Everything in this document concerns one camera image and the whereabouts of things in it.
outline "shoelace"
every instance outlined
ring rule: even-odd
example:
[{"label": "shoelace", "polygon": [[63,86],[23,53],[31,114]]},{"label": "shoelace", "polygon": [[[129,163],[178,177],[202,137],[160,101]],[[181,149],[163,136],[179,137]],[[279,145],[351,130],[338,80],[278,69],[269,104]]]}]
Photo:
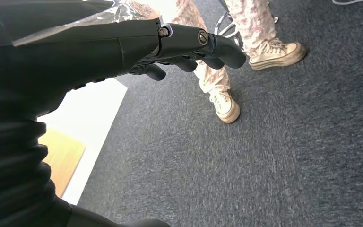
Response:
[{"label": "shoelace", "polygon": [[282,51],[285,51],[282,41],[280,41],[278,38],[264,42],[262,48],[263,52],[266,53],[282,53]]},{"label": "shoelace", "polygon": [[218,108],[221,107],[221,101],[227,102],[228,99],[231,98],[230,95],[227,92],[216,92],[212,93],[211,96],[209,96],[209,100],[216,104]]}]

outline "plastic bag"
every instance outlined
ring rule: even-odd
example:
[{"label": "plastic bag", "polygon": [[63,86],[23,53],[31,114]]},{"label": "plastic bag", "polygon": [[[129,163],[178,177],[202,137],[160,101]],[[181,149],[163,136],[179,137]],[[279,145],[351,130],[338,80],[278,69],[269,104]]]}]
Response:
[{"label": "plastic bag", "polygon": [[143,5],[131,0],[103,0],[111,1],[112,6],[103,12],[74,21],[62,26],[48,28],[26,37],[13,41],[14,46],[25,45],[49,37],[59,32],[76,26],[89,26],[98,24],[112,24],[127,20],[150,20],[159,17],[148,5]]}]

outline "wooden surface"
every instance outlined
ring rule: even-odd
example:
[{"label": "wooden surface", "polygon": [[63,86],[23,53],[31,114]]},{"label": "wooden surface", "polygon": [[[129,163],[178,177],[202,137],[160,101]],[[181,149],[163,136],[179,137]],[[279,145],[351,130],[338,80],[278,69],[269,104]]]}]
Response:
[{"label": "wooden surface", "polygon": [[43,162],[51,166],[51,180],[55,183],[56,195],[62,197],[86,146],[50,127],[38,141],[48,146],[49,152]]}]

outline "sneaker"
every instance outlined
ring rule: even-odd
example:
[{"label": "sneaker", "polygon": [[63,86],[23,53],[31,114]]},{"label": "sneaker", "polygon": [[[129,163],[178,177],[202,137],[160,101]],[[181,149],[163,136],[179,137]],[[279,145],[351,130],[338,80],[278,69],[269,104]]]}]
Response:
[{"label": "sneaker", "polygon": [[230,97],[229,92],[211,93],[209,100],[214,103],[216,114],[225,123],[230,124],[240,116],[239,105]]},{"label": "sneaker", "polygon": [[250,58],[253,70],[263,70],[277,66],[288,66],[304,58],[307,50],[299,43],[284,44],[275,38],[266,41],[261,54]]}]

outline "shoe sole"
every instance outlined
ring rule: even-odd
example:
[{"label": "shoe sole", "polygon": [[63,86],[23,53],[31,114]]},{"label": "shoe sole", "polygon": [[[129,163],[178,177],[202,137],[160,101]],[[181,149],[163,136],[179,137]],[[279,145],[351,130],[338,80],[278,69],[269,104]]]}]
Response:
[{"label": "shoe sole", "polygon": [[234,100],[232,100],[232,107],[227,113],[220,114],[217,112],[216,114],[223,122],[225,122],[226,124],[230,124],[235,122],[239,118],[240,107]]},{"label": "shoe sole", "polygon": [[296,64],[305,57],[305,55],[307,54],[307,49],[305,49],[305,47],[299,43],[295,44],[297,44],[297,48],[294,51],[292,51],[290,54],[280,58],[261,61],[258,63],[250,62],[251,68],[255,71],[258,71],[272,67],[283,67]]}]

